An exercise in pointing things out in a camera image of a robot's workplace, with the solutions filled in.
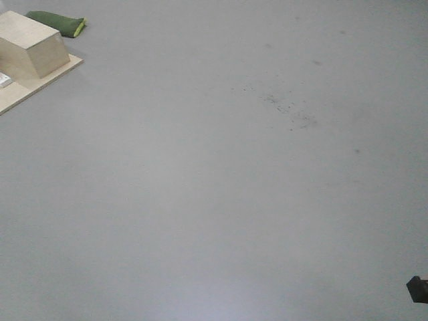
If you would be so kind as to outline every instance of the floor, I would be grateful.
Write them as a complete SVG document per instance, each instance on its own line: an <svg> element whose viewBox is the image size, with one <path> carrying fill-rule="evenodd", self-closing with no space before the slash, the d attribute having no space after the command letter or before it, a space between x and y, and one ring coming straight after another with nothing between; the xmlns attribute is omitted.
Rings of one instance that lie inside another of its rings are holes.
<svg viewBox="0 0 428 321"><path fill-rule="evenodd" d="M428 2L9 0L85 63L0 117L4 321L422 321Z"/></svg>

